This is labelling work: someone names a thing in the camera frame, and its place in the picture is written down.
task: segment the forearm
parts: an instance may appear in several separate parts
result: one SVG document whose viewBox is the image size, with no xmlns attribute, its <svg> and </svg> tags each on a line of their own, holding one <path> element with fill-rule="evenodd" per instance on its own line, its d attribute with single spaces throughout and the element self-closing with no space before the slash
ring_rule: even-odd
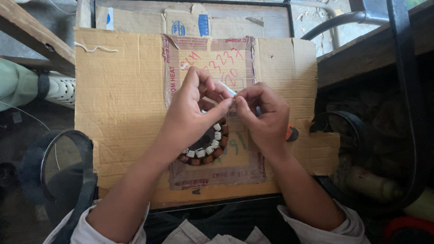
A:
<svg viewBox="0 0 434 244">
<path fill-rule="evenodd" d="M 128 243 L 140 226 L 160 174 L 170 163 L 161 158 L 149 148 L 90 212 L 87 222 L 106 238 Z"/>
<path fill-rule="evenodd" d="M 314 228 L 332 231 L 345 214 L 291 155 L 271 162 L 291 215 Z"/>
</svg>

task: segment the red object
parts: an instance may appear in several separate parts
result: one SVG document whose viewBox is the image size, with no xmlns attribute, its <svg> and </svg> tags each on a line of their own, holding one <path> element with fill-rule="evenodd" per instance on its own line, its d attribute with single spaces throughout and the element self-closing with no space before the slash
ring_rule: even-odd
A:
<svg viewBox="0 0 434 244">
<path fill-rule="evenodd" d="M 383 232 L 381 243 L 387 243 L 390 236 L 397 230 L 405 227 L 417 228 L 430 232 L 434 235 L 434 223 L 421 218 L 399 217 L 392 219 Z"/>
</svg>

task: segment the right hand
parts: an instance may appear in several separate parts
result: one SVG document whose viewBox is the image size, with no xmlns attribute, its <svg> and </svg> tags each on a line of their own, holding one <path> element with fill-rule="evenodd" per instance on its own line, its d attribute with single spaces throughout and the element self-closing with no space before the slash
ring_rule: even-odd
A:
<svg viewBox="0 0 434 244">
<path fill-rule="evenodd" d="M 268 85 L 258 82 L 235 95 L 237 114 L 250 131 L 253 141 L 271 162 L 288 157 L 286 130 L 289 105 Z M 256 116 L 256 107 L 262 115 Z"/>
</svg>

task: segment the left hand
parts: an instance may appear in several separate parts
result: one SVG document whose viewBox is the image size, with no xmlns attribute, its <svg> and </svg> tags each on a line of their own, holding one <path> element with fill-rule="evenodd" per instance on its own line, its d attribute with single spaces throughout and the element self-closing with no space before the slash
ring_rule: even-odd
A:
<svg viewBox="0 0 434 244">
<path fill-rule="evenodd" d="M 214 107 L 203 97 L 216 101 L 218 105 Z M 171 162 L 225 116 L 232 104 L 231 94 L 209 71 L 190 67 L 181 88 L 172 97 L 154 142 L 155 148 L 164 148 L 164 157 Z M 209 110 L 202 114 L 201 109 Z"/>
</svg>

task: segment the wire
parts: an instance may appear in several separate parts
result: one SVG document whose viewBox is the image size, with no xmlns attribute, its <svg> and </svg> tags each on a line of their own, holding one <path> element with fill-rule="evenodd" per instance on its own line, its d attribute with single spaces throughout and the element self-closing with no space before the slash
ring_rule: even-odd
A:
<svg viewBox="0 0 434 244">
<path fill-rule="evenodd" d="M 50 1 L 50 2 L 54 5 L 54 7 L 56 7 L 58 10 L 60 10 L 60 11 L 62 11 L 62 12 L 64 12 L 64 13 L 66 13 L 66 14 L 75 14 L 75 13 L 76 13 L 76 12 L 73 12 L 73 13 L 67 13 L 67 12 L 61 10 L 61 9 L 60 9 L 57 5 L 55 5 L 51 0 L 48 0 L 48 1 Z"/>
<path fill-rule="evenodd" d="M 14 109 L 18 109 L 18 110 L 20 110 L 21 112 L 23 112 L 23 113 L 27 114 L 28 116 L 30 116 L 30 117 L 36 119 L 37 121 L 39 121 L 42 125 L 45 126 L 45 128 L 47 128 L 48 131 L 51 131 L 51 130 L 48 128 L 48 126 L 46 126 L 42 121 L 38 120 L 37 118 L 35 118 L 33 115 L 27 113 L 26 111 L 24 111 L 24 110 L 22 110 L 22 109 L 19 109 L 19 108 L 17 108 L 17 107 L 14 107 L 14 106 L 12 106 L 12 105 L 9 105 L 9 104 L 7 104 L 7 103 L 5 103 L 5 102 L 2 102 L 2 101 L 0 101 L 0 103 L 2 103 L 2 104 L 4 104 L 4 105 L 8 105 L 8 106 L 11 107 L 11 108 L 14 108 Z M 59 161 L 57 161 L 57 149 L 56 149 L 56 144 L 55 144 L 55 143 L 54 143 L 54 156 L 56 157 L 57 168 L 58 168 L 59 171 L 60 171 Z"/>
</svg>

